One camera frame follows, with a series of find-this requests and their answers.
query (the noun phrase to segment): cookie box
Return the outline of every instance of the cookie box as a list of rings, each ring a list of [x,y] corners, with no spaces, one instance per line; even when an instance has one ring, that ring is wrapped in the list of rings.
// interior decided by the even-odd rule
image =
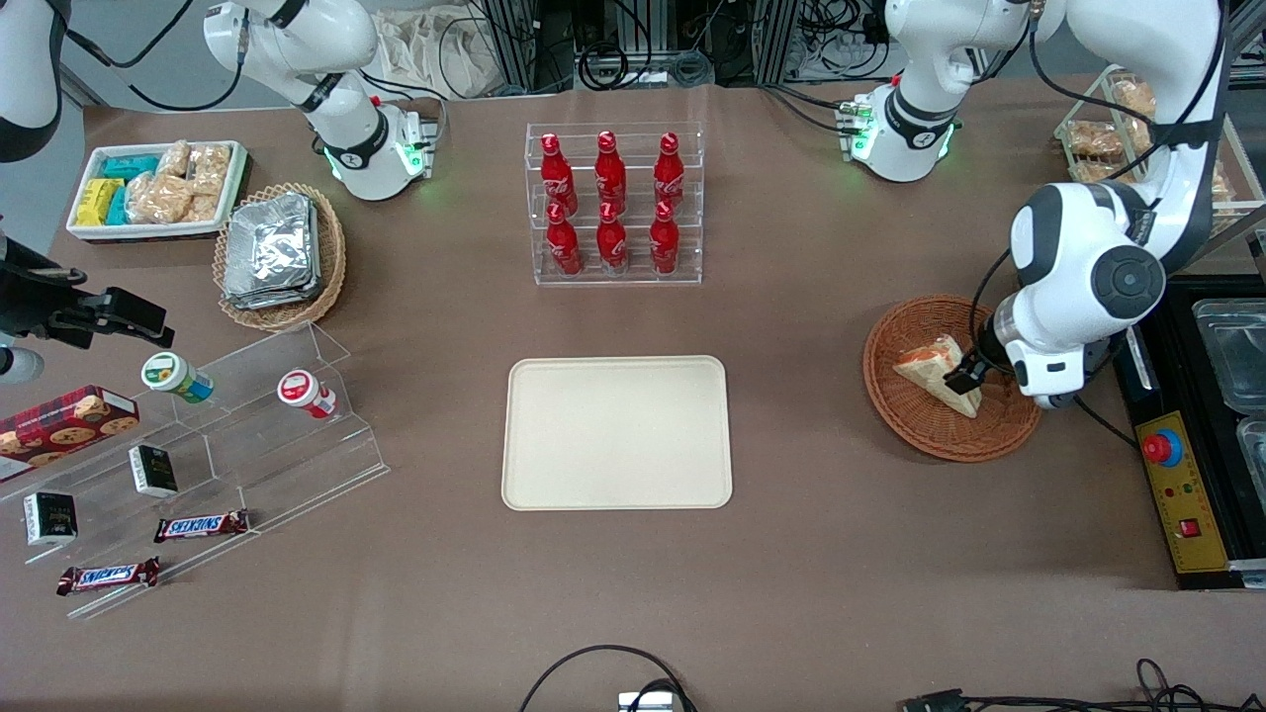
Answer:
[[[0,419],[0,481],[43,467],[139,422],[134,400],[99,385],[85,385]]]

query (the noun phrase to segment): red bottle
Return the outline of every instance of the red bottle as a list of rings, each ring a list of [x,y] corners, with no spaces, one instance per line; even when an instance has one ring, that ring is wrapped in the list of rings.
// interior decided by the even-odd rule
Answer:
[[[547,133],[541,137],[544,158],[541,161],[541,180],[546,184],[546,195],[551,203],[558,203],[567,217],[576,214],[580,200],[576,199],[576,181],[571,177],[571,165],[558,147],[558,137]]]
[[[615,205],[603,203],[598,208],[598,253],[603,256],[603,271],[606,276],[620,276],[629,269],[629,255]]]
[[[671,275],[677,269],[677,243],[681,234],[672,219],[672,204],[661,200],[655,207],[655,222],[651,223],[651,261],[655,274]]]
[[[660,160],[655,162],[655,201],[667,200],[674,208],[681,204],[681,184],[686,177],[677,146],[677,134],[668,132],[660,137]]]
[[[624,176],[624,160],[615,151],[615,134],[604,130],[598,134],[598,162],[594,163],[598,177],[598,200],[610,203],[617,215],[624,214],[627,205],[628,181]]]
[[[576,228],[567,222],[563,207],[558,203],[551,203],[546,208],[546,217],[549,218],[546,239],[549,241],[549,253],[553,255],[558,271],[568,277],[579,275],[585,269],[585,261],[576,241]]]

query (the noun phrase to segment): round wicker basket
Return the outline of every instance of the round wicker basket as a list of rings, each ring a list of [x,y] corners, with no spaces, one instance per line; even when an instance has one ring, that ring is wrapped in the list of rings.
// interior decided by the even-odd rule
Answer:
[[[319,190],[291,182],[270,185],[242,199],[242,204],[271,200],[290,191],[301,193],[316,204],[316,239],[320,243],[320,274],[325,286],[316,295],[316,299],[311,302],[282,304],[257,310],[237,309],[222,298],[220,310],[242,326],[277,332],[300,322],[315,322],[329,312],[330,307],[338,299],[338,293],[343,290],[343,277],[347,275],[347,243],[343,239],[343,226],[339,224],[338,215],[334,214],[334,208],[330,207],[329,200]],[[222,291],[224,290],[224,252],[227,239],[228,226],[224,226],[220,228],[220,234],[215,238],[215,262],[211,264],[211,277]]]
[[[919,450],[956,462],[982,462],[1017,450],[1037,429],[1042,410],[1010,376],[990,371],[976,418],[967,418],[905,380],[893,365],[912,348],[948,333],[966,347],[971,302],[937,294],[898,304],[871,329],[862,353],[866,391],[884,422]],[[980,324],[990,310],[977,307]]]

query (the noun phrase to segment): brown tablecloth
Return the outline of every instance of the brown tablecloth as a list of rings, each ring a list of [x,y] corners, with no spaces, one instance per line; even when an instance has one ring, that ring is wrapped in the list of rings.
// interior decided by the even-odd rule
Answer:
[[[847,96],[848,90],[827,95]],[[889,709],[917,693],[1119,698],[1138,656],[1229,702],[1266,687],[1266,597],[1174,590],[1138,456],[1084,414],[1047,414],[987,465],[925,457],[860,374],[894,303],[968,294],[1015,209],[1065,177],[1067,103],[1033,81],[972,90],[928,179],[891,185],[753,90],[573,91],[456,104],[436,177],[351,198],[299,111],[90,110],[89,146],[234,138],[252,188],[329,195],[349,269],[323,326],[392,473],[89,623],[0,541],[5,709],[511,709],[594,642],[667,659],[706,709]],[[701,119],[701,288],[534,285],[528,122]],[[211,243],[86,246],[90,285],[165,305],[210,361],[262,334],[216,307]],[[999,299],[1008,270],[989,293]],[[37,345],[47,372],[5,410],[96,383],[139,390],[147,345]],[[506,374],[534,356],[710,353],[729,379],[734,497],[717,511],[515,513],[499,497]],[[1105,378],[1089,400],[1124,423]],[[537,709],[610,709],[657,673],[570,664]]]

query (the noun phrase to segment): white container with red lid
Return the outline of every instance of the white container with red lid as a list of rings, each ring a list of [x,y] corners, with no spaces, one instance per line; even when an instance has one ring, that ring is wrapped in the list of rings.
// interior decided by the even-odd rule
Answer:
[[[314,418],[328,418],[338,407],[338,397],[325,388],[316,376],[303,369],[295,369],[281,376],[277,384],[277,398],[286,405],[303,408]]]

